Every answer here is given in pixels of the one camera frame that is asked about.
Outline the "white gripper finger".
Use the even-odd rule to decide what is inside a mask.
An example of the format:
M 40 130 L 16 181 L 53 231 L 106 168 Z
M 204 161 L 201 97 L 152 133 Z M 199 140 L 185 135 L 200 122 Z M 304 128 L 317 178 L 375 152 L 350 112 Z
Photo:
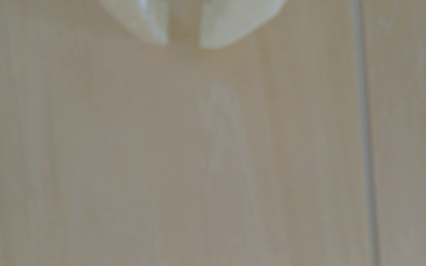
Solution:
M 169 5 L 165 0 L 100 0 L 120 25 L 150 45 L 169 43 Z
M 207 0 L 202 5 L 199 45 L 222 49 L 277 16 L 285 0 Z

